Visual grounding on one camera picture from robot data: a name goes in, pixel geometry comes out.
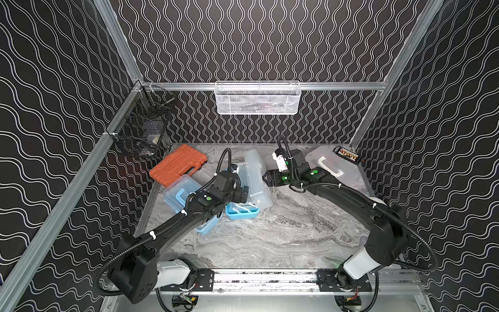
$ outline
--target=wavy line wallpaper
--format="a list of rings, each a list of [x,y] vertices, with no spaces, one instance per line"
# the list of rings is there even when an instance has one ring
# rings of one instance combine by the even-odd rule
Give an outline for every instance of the wavy line wallpaper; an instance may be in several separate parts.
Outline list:
[[[16,312],[97,312],[103,297],[92,280],[116,251],[123,234],[134,234],[158,159],[108,152],[50,252],[29,284]]]
[[[173,142],[348,143],[375,91],[304,91],[295,115],[219,115],[213,92],[180,92],[167,131]]]
[[[150,82],[381,81],[425,0],[111,0]]]
[[[132,83],[90,0],[0,0],[0,42],[1,285]]]
[[[437,312],[499,311],[499,1],[448,0],[361,144],[378,196],[440,255]],[[427,264],[421,245],[405,257]]]

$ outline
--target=white handle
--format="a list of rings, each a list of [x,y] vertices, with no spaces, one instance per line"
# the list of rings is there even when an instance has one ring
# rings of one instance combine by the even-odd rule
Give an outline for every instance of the white handle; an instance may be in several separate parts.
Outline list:
[[[326,165],[324,165],[324,160],[326,160],[326,157],[322,156],[321,158],[319,158],[319,160],[317,160],[317,162],[319,163],[319,166],[321,166],[322,168],[326,169],[327,171],[329,171],[330,174],[332,174],[333,176],[335,177],[341,177],[342,175],[344,175],[345,173],[341,170],[339,170],[338,172],[334,172],[332,171],[331,169],[329,169]]]

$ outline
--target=black wire basket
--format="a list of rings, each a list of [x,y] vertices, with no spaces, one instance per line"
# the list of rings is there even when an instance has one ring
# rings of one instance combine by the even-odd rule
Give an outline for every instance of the black wire basket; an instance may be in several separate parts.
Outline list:
[[[165,140],[166,115],[170,113],[175,96],[153,100],[150,92],[140,92],[117,134],[112,135],[116,149],[127,156],[139,158],[162,157],[171,142]]]

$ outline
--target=wire mesh basket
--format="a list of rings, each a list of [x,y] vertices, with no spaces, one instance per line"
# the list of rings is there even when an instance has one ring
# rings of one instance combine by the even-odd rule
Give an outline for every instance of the wire mesh basket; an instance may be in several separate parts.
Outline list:
[[[294,115],[301,89],[298,81],[217,81],[215,100],[222,115]]]
[[[173,96],[154,101],[147,92],[139,93],[118,133],[112,135],[117,151],[140,158],[162,156],[171,145],[164,139],[165,114],[170,112],[174,100]]]

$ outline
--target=electronic component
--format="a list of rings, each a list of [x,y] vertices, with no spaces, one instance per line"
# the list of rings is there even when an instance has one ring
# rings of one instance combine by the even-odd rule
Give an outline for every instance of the electronic component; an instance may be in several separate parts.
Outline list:
[[[357,153],[352,152],[349,149],[346,149],[346,148],[341,147],[341,146],[337,146],[337,147],[334,148],[333,151],[336,153],[336,155],[338,155],[341,158],[344,158],[344,159],[348,160],[349,162],[352,162],[352,163],[354,163],[356,165],[358,163],[360,163],[360,160],[361,160],[360,155],[357,154]]]

